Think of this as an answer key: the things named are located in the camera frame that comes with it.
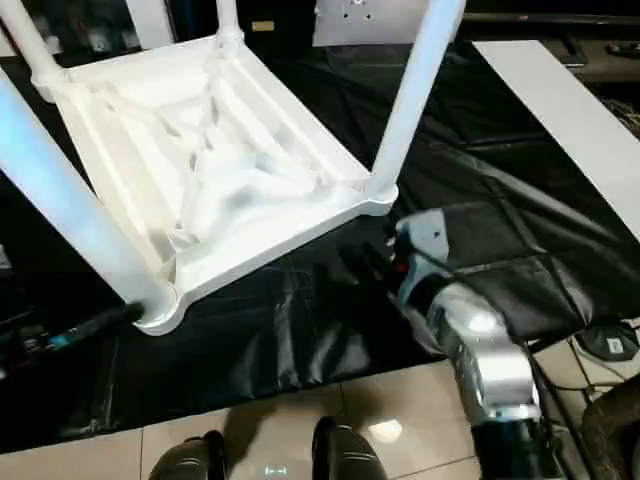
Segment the black cloth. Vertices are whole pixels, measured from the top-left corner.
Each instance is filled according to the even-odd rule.
[[[404,48],[345,47],[265,61],[370,166],[406,56]],[[24,70],[10,70],[33,93]],[[29,100],[75,161],[55,108]],[[399,187],[388,216],[358,218],[209,295],[169,335],[125,327],[1,382],[0,451],[432,361],[376,276],[395,222],[427,208],[444,210],[451,265],[522,339],[640,314],[635,239],[470,44],[447,54]],[[12,228],[27,235],[31,227]],[[54,235],[38,233],[46,249]],[[65,262],[57,264],[62,281]],[[59,301],[92,300],[95,309],[117,303],[104,285],[93,288],[93,297],[85,289],[77,299],[70,288]],[[48,305],[58,320],[60,308]]]

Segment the beige floor tile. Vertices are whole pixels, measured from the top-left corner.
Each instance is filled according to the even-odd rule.
[[[478,480],[480,465],[475,458],[467,458],[454,463],[414,473],[403,480]]]
[[[313,429],[325,415],[343,421],[342,412],[340,389],[329,386],[145,427],[142,478],[172,446],[217,429],[225,436],[231,480],[263,479],[267,469],[285,468],[287,477],[310,479]]]
[[[535,357],[549,380],[556,385],[581,388],[589,383],[567,341],[558,342]]]
[[[473,455],[447,362],[345,382],[349,421],[394,478]]]
[[[576,427],[582,424],[582,415],[587,408],[587,401],[582,392],[568,392],[558,390],[558,396],[567,409],[571,421]]]
[[[138,480],[141,430],[0,456],[2,480]]]

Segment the cable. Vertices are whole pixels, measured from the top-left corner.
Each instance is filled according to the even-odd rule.
[[[562,385],[556,385],[551,383],[551,386],[556,390],[561,390],[565,392],[583,392],[585,390],[595,390],[598,387],[617,387],[621,382],[595,382],[589,383],[584,387],[564,387]]]
[[[575,351],[577,352],[577,354],[587,360],[589,360],[590,362],[595,363],[596,365],[598,365],[600,368],[603,368],[605,370],[607,370],[609,373],[615,375],[616,377],[618,377],[621,381],[626,382],[628,379],[627,377],[625,377],[624,375],[622,375],[620,372],[618,372],[615,368],[613,368],[611,365],[607,364],[607,362],[600,360],[597,357],[594,357],[593,355],[588,354],[587,352],[585,352],[584,350],[582,350],[581,348],[575,348]]]

